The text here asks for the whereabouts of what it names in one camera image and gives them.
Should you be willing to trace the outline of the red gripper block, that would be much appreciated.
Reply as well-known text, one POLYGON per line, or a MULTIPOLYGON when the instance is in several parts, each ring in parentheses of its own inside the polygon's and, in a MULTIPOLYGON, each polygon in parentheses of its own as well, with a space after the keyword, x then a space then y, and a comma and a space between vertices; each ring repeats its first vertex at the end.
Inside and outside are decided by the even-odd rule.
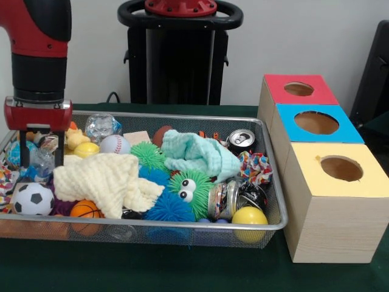
POLYGON ((19 131, 20 165, 29 167, 30 151, 27 146, 27 131, 47 130, 58 137, 55 150, 55 166, 64 162, 65 131, 72 120, 73 104, 70 100, 53 104, 22 103, 12 96, 4 101, 5 122, 9 130, 19 131))

